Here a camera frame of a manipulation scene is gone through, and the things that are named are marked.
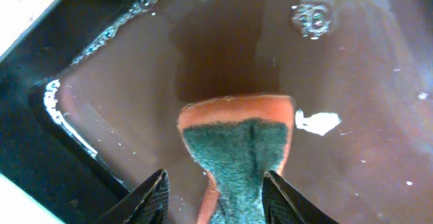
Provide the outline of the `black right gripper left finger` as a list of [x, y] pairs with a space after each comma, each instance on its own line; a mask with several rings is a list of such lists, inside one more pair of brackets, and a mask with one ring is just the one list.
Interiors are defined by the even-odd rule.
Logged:
[[167, 224], [168, 204], [168, 173], [159, 169], [93, 223]]

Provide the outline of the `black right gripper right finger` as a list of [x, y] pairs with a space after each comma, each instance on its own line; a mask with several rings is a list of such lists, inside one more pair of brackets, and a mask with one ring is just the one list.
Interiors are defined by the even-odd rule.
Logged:
[[266, 171], [262, 190], [266, 224], [338, 224], [275, 171]]

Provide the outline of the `orange and black sponge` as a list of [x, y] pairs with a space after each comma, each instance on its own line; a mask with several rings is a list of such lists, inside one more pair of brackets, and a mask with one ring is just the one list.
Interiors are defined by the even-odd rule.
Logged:
[[182, 141], [208, 177], [198, 223], [264, 223], [265, 172], [281, 174], [295, 106], [289, 95], [216, 97], [181, 109]]

